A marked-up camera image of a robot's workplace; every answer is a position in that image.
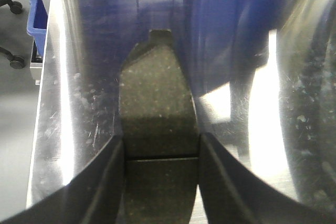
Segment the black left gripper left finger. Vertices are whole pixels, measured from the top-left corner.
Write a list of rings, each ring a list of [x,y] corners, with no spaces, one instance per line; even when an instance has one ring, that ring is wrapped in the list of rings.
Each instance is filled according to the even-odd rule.
[[[114,136],[68,185],[4,223],[115,223],[123,188],[124,148]]]

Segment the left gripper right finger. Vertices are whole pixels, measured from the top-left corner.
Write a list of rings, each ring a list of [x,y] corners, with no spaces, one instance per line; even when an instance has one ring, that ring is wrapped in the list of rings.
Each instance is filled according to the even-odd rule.
[[[276,191],[211,133],[200,137],[198,184],[208,223],[335,223]]]

